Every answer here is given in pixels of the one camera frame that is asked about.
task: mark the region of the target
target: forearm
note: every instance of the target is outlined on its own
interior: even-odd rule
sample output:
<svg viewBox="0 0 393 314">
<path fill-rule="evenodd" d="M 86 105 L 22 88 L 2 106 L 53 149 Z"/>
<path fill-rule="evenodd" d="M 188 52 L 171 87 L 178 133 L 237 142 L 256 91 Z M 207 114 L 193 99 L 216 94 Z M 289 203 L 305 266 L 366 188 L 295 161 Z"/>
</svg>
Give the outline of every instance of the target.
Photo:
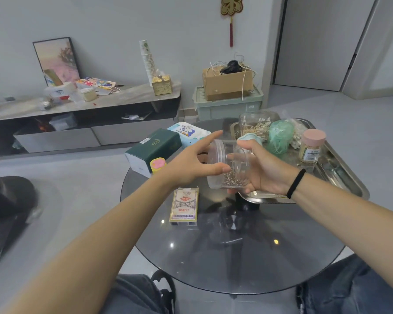
<svg viewBox="0 0 393 314">
<path fill-rule="evenodd" d="M 292 198 L 393 287 L 393 211 L 309 174 Z"/>
<path fill-rule="evenodd" d="M 98 313 L 126 257 L 174 184 L 162 172 L 61 251 L 8 314 Z"/>
</svg>

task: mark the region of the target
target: tile floor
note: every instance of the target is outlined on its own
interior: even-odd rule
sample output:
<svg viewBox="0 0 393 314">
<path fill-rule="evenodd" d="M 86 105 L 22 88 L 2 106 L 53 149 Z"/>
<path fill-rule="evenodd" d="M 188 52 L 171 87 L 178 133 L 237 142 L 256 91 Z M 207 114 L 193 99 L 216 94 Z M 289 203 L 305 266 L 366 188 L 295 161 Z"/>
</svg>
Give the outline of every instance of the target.
<svg viewBox="0 0 393 314">
<path fill-rule="evenodd" d="M 272 86 L 269 107 L 310 120 L 365 183 L 371 200 L 393 210 L 393 97 L 356 101 L 338 92 Z M 0 264 L 0 307 L 88 225 L 119 202 L 129 168 L 124 149 L 0 162 L 0 176 L 30 179 L 44 208 Z M 351 251 L 346 250 L 340 258 Z M 121 273 L 151 275 L 156 268 L 136 249 Z M 188 313 L 295 314 L 294 290 L 235 300 L 177 282 L 178 310 Z"/>
</svg>

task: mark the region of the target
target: deck of cards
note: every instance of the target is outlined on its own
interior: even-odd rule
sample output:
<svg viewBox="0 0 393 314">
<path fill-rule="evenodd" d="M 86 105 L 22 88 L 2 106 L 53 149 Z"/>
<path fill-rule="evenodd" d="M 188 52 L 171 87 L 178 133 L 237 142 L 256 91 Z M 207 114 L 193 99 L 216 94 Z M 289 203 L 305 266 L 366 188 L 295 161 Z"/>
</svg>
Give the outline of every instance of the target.
<svg viewBox="0 0 393 314">
<path fill-rule="evenodd" d="M 178 188 L 173 194 L 169 222 L 172 225 L 197 225 L 198 188 Z"/>
</svg>

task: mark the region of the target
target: green plastic storage box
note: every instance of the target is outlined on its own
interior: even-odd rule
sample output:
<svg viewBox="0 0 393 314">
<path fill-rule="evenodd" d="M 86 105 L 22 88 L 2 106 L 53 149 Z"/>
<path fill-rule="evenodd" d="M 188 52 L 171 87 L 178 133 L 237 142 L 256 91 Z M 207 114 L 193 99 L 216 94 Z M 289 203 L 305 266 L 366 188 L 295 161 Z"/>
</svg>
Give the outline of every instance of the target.
<svg viewBox="0 0 393 314">
<path fill-rule="evenodd" d="M 242 98 L 207 101 L 204 86 L 196 87 L 192 99 L 198 111 L 199 120 L 238 118 L 242 113 L 258 111 L 264 93 L 255 86 L 253 88 L 251 94 L 245 96 L 243 101 Z"/>
</svg>

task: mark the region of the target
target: metal tray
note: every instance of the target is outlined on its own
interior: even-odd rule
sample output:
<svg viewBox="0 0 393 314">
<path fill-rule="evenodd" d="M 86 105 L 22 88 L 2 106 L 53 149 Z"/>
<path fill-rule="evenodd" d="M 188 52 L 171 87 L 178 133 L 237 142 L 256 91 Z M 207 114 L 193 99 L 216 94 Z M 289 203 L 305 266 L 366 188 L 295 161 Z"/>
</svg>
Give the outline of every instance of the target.
<svg viewBox="0 0 393 314">
<path fill-rule="evenodd" d="M 297 118 L 307 129 L 315 129 L 314 125 L 305 119 Z M 231 135 L 234 138 L 239 137 L 239 122 L 233 123 L 230 127 Z M 351 192 L 365 200 L 370 198 L 365 185 L 360 179 L 351 171 L 348 165 L 341 159 L 338 153 L 326 141 L 321 149 L 321 156 L 316 164 L 306 164 L 298 159 L 298 150 L 291 146 L 284 154 L 277 155 L 278 158 L 284 162 L 305 168 L 306 171 L 322 180 L 333 184 L 339 188 Z M 240 193 L 243 198 L 253 203 L 295 203 L 283 195 L 271 194 L 268 192 L 255 191 L 250 194 Z"/>
</svg>

